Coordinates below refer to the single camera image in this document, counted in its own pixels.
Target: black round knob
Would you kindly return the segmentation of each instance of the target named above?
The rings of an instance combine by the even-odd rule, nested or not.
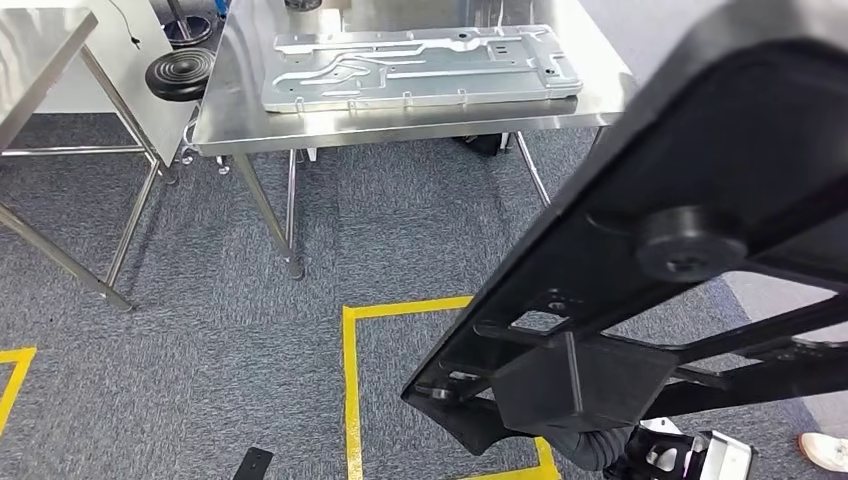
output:
[[[738,221],[698,206],[648,216],[636,239],[642,271],[666,282],[708,280],[738,266],[748,254]]]
[[[153,95],[170,102],[203,98],[215,55],[205,48],[184,48],[166,53],[147,67],[144,81]]]

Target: black cable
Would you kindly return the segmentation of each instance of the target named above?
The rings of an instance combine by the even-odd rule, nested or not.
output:
[[[121,14],[121,17],[123,17],[124,26],[127,27],[127,34],[130,36],[130,42],[132,42],[132,44],[135,45],[135,48],[141,50],[141,40],[139,40],[139,39],[135,38],[135,36],[133,36],[132,30],[130,30],[130,22],[129,22],[129,20],[127,20],[127,16],[124,14],[124,11],[121,10],[121,7],[119,7],[118,4],[116,4],[114,0],[108,0],[108,1],[109,1],[109,3],[112,4],[113,7],[115,7],[115,10],[117,10],[118,13]]]

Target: black rubber foot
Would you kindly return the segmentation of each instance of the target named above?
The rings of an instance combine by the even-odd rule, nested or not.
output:
[[[215,56],[205,48],[166,53],[147,67],[147,88],[162,100],[190,102],[203,98]]]
[[[296,12],[308,12],[321,6],[321,0],[285,0],[288,8]]]

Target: table surface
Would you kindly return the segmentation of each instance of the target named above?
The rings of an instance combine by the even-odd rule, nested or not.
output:
[[[268,113],[265,63],[283,33],[550,25],[583,80],[577,98],[465,106]],[[608,125],[636,91],[629,69],[578,0],[234,0],[193,141],[205,155]]]
[[[0,9],[0,150],[9,146],[96,26],[87,8]]]

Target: metal sheet part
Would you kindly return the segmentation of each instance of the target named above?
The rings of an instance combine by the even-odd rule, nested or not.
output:
[[[547,25],[278,35],[271,112],[566,98],[582,82]]]

